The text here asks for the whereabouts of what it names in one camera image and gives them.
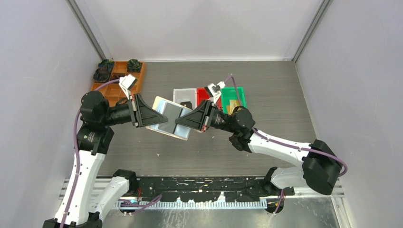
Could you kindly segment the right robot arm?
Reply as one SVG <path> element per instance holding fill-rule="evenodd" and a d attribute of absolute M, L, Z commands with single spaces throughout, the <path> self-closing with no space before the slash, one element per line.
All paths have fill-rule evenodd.
<path fill-rule="evenodd" d="M 201 132 L 211 127 L 230 132 L 229 141 L 238 151 L 264 154 L 292 164 L 291 168 L 269 169 L 260 187 L 268 195 L 280 195 L 292 187 L 309 187 L 322 195 L 331 195 L 338 178 L 348 170 L 324 141 L 294 142 L 258 130 L 251 112 L 244 106 L 226 114 L 204 100 L 175 122 Z"/>

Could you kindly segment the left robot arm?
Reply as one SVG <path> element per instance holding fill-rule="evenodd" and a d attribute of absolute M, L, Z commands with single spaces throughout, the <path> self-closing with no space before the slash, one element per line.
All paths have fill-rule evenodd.
<path fill-rule="evenodd" d="M 98 171 L 114 136 L 111 127 L 125 123 L 145 127 L 168 121 L 138 94 L 111 107 L 101 92 L 88 92 L 81 99 L 79 114 L 83 124 L 79 130 L 74 130 L 74 166 L 67 191 L 54 218 L 44 221 L 45 228 L 102 227 L 106 215 L 118 200 L 123 195 L 135 195 L 139 189 L 136 173 L 119 169 L 108 187 L 91 201 Z"/>

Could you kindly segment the black card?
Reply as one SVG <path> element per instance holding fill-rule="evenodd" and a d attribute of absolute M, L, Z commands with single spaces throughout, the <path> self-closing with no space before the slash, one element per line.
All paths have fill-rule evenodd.
<path fill-rule="evenodd" d="M 180 106 L 167 103 L 163 110 L 163 115 L 168 118 L 165 123 L 160 123 L 157 127 L 159 131 L 174 134 L 176 129 L 175 120 L 181 116 L 182 108 Z"/>

